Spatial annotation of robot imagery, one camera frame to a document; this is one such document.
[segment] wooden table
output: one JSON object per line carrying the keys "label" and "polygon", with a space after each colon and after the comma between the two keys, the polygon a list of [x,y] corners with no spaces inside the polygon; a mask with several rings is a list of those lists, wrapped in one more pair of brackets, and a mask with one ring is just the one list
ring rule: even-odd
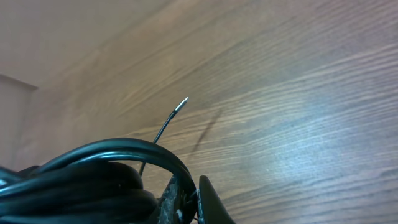
{"label": "wooden table", "polygon": [[237,223],[398,222],[398,1],[164,1],[35,92],[14,167],[151,141],[186,96],[159,144]]}

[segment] black power cord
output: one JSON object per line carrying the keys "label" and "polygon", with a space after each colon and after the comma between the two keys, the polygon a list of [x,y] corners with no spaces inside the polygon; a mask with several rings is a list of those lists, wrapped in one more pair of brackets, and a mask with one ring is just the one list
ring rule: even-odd
{"label": "black power cord", "polygon": [[[173,110],[154,142],[186,101]],[[154,143],[116,138],[76,148],[40,167],[20,172],[0,167],[0,224],[148,223],[160,202],[144,190],[136,170],[111,162],[117,160],[142,161],[141,173],[145,162],[173,173],[182,201],[178,222],[192,221],[197,190],[182,161]]]}

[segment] exposed wire tip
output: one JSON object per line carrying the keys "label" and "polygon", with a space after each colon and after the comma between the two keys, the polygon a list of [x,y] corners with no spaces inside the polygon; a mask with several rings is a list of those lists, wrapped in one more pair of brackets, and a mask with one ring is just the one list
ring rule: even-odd
{"label": "exposed wire tip", "polygon": [[186,97],[181,103],[174,109],[174,111],[179,112],[181,108],[187,103],[188,97]]}

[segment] black cable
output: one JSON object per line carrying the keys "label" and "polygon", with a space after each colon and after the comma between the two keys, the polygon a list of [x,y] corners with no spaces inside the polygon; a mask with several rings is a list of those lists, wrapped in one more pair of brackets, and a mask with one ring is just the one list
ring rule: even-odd
{"label": "black cable", "polygon": [[[163,125],[156,142],[184,100]],[[184,205],[184,223],[196,209],[196,187],[183,162],[154,143],[131,138],[93,142],[20,172],[0,167],[0,224],[137,223],[158,201],[144,190],[139,173],[117,160],[148,162],[173,173]]]}
{"label": "black cable", "polygon": [[[187,103],[188,97],[186,97],[181,103],[170,113],[169,117],[166,119],[166,122],[163,124],[159,132],[157,133],[153,143],[156,144],[157,141],[159,140],[160,136],[162,135],[164,129],[166,129],[167,125],[170,123],[170,121],[174,118],[174,116],[182,109],[182,107]],[[142,176],[142,173],[144,172],[145,168],[145,162],[143,162],[139,168],[139,175]]]}

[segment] brown wooden surface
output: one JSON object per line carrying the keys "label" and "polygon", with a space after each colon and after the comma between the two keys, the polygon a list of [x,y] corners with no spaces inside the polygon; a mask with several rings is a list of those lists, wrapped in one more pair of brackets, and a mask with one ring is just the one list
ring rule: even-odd
{"label": "brown wooden surface", "polygon": [[[35,93],[15,168],[151,141],[189,96],[159,144],[237,223],[397,223],[397,19],[398,1],[166,2]],[[148,166],[145,187],[169,177]]]}

